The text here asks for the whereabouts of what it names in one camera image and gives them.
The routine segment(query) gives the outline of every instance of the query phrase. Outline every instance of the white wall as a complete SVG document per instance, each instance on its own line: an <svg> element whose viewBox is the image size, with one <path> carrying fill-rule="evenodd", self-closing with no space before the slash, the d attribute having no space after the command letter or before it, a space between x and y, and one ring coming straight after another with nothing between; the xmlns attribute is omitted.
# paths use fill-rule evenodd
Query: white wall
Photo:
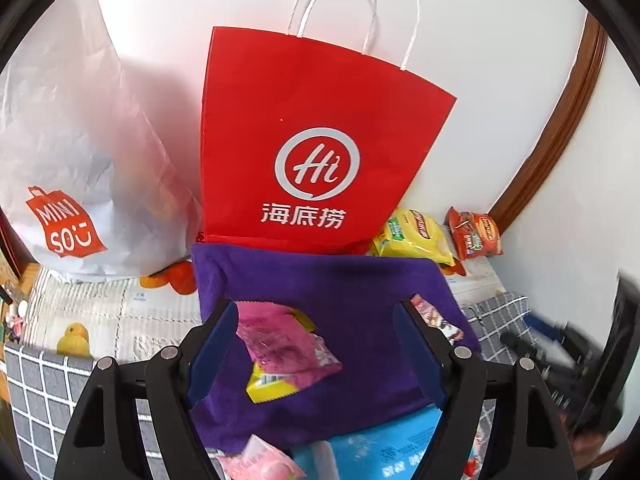
<svg viewBox="0 0 640 480"><path fill-rule="evenodd" d="M283 32L293 0L100 2L140 101L199 194L198 120L211 29ZM401 61L414 5L379 1L374 56ZM369 17L367 0L320 0L308 35L359 49ZM576 0L422 0L408 69L452 92L458 102L407 204L439 218L452 204L481 212L492 206L561 94L584 17Z"/></svg>
<svg viewBox="0 0 640 480"><path fill-rule="evenodd" d="M532 307L570 321L604 345L616 275L640 281L640 87L609 42L600 78L564 155L513 225L492 264ZM605 449L626 439L640 415L640 359L626 384L625 414Z"/></svg>

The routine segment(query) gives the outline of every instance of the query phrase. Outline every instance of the metal screw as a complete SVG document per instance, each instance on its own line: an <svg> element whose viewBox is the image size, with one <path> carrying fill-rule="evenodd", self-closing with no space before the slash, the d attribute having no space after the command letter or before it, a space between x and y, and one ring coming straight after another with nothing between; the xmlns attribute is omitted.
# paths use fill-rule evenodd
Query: metal screw
<svg viewBox="0 0 640 480"><path fill-rule="evenodd" d="M525 370L533 370L533 368L536 367L536 364L528 357L523 357L522 359L520 359L520 366L522 366Z"/></svg>
<svg viewBox="0 0 640 480"><path fill-rule="evenodd" d="M460 359L469 359L472 355L471 350L466 346L456 346L456 349L453 353L459 357Z"/></svg>
<svg viewBox="0 0 640 480"><path fill-rule="evenodd" d="M98 361L98 368L100 368L100 370L106 370L107 368L111 368L112 364L113 359L111 359L110 357L103 357Z"/></svg>
<svg viewBox="0 0 640 480"><path fill-rule="evenodd" d="M160 351L160 357L162 359L173 359L178 355L178 349L175 346L165 346Z"/></svg>

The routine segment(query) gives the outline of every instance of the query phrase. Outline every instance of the yellow snack package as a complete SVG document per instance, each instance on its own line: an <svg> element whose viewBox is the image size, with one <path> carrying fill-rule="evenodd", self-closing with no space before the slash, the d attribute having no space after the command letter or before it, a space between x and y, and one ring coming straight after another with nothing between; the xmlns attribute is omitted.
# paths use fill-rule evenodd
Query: yellow snack package
<svg viewBox="0 0 640 480"><path fill-rule="evenodd" d="M373 245L377 256L429 258L438 264L455 265L438 223L413 209L397 208L373 239Z"/></svg>

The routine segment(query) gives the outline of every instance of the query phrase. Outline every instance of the blue gripper pad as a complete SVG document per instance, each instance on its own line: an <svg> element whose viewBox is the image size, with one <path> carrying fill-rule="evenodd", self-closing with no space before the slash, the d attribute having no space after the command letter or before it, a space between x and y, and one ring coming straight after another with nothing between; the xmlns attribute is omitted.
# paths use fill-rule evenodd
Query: blue gripper pad
<svg viewBox="0 0 640 480"><path fill-rule="evenodd" d="M558 328L549 325L549 323L539 318L535 314L529 312L528 314L525 314L522 319L527 324L527 326L531 327L537 332L540 332L543 336L551 339L551 341L560 341L562 339L562 334L560 333L560 330Z"/></svg>
<svg viewBox="0 0 640 480"><path fill-rule="evenodd" d="M441 410L444 409L447 394L442 389L442 366L402 303L394 307L394 327L400 346L414 368L422 394Z"/></svg>
<svg viewBox="0 0 640 480"><path fill-rule="evenodd" d="M190 407L207 396L211 390L229 344L238 330L238 306L229 301L220 319L204 341L200 352L191 363L190 384L186 399Z"/></svg>

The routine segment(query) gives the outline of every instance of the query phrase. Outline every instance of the snack bag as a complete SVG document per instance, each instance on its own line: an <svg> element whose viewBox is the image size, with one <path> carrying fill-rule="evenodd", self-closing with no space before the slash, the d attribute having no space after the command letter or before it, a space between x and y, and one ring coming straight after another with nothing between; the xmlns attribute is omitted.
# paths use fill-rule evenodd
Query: snack bag
<svg viewBox="0 0 640 480"><path fill-rule="evenodd" d="M460 261L502 254L500 233L489 215L467 211L459 213L451 207L447 212L446 224L451 230Z"/></svg>
<svg viewBox="0 0 640 480"><path fill-rule="evenodd" d="M455 264L435 219L413 209L397 208L374 238L373 245L377 256L429 258L438 264Z"/></svg>
<svg viewBox="0 0 640 480"><path fill-rule="evenodd" d="M410 480L429 447L441 415L438 408L430 405L375 428L295 447L291 455L308 480ZM469 480L479 471L481 444L478 424L461 480Z"/></svg>
<svg viewBox="0 0 640 480"><path fill-rule="evenodd" d="M471 446L471 452L469 452L469 459L466 461L465 470L462 475L462 480L470 480L475 478L482 468L482 444L484 443L484 433L478 423L476 429L476 436L474 437L474 444Z"/></svg>
<svg viewBox="0 0 640 480"><path fill-rule="evenodd" d="M411 304L418 311L418 314L422 317L424 322L432 328L438 328L447 337L449 343L453 345L455 341L462 341L465 333L462 332L457 326L452 325L449 321L442 317L442 314L438 312L427 300L424 300L420 294L414 294L411 298Z"/></svg>
<svg viewBox="0 0 640 480"><path fill-rule="evenodd" d="M183 259L200 205L127 80L99 0L56 0L0 72L0 204L33 258L69 282Z"/></svg>
<svg viewBox="0 0 640 480"><path fill-rule="evenodd" d="M258 404L295 394L342 370L302 312L267 301L237 301L238 336L254 362L246 392Z"/></svg>
<svg viewBox="0 0 640 480"><path fill-rule="evenodd" d="M292 459L255 435L241 454L220 456L218 461L233 480L298 480L305 476Z"/></svg>

